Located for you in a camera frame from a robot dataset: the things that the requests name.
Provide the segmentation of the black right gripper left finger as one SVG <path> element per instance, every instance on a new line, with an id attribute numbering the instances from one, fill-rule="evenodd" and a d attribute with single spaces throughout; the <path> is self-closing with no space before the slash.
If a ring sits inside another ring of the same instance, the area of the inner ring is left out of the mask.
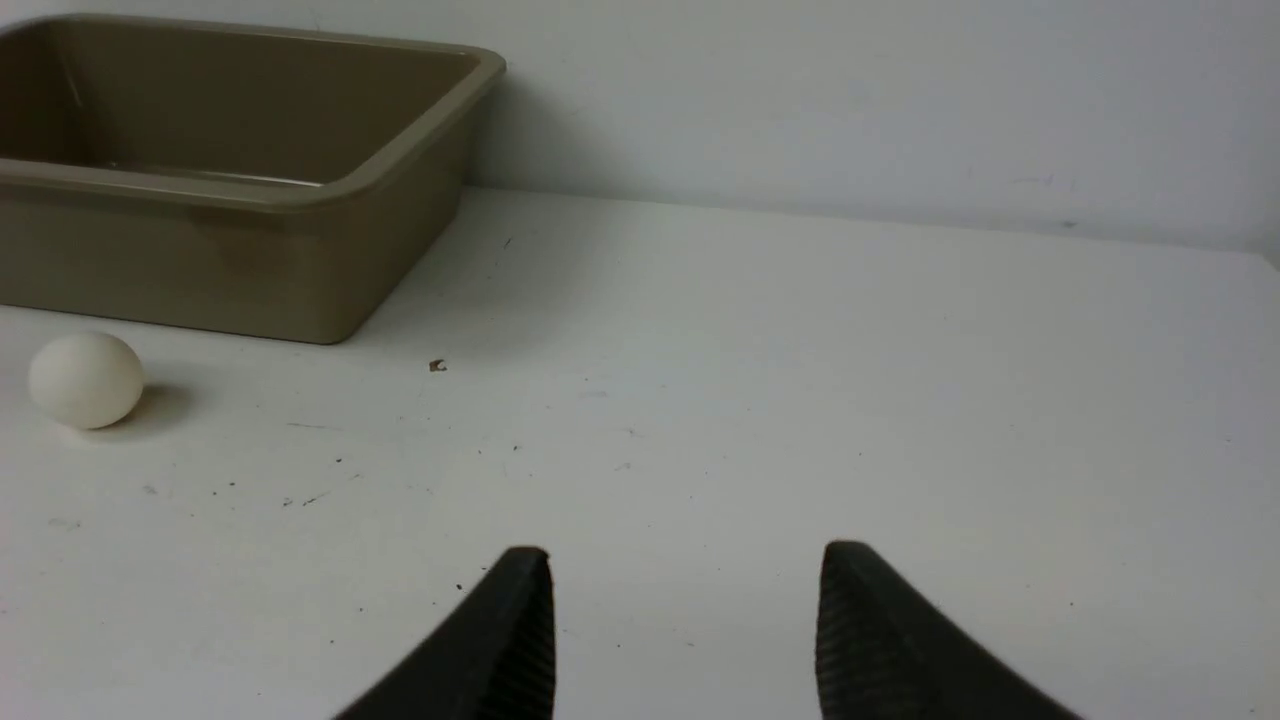
<path id="1" fill-rule="evenodd" d="M 547 551 L 508 548 L 433 633 L 340 719 L 552 719 L 556 606 Z"/>

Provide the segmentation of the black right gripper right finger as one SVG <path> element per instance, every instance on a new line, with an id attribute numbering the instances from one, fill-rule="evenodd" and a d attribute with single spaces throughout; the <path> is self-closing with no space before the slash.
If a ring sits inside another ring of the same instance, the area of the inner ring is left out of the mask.
<path id="1" fill-rule="evenodd" d="M 858 541 L 824 550 L 815 678 L 824 719 L 1076 717 Z"/>

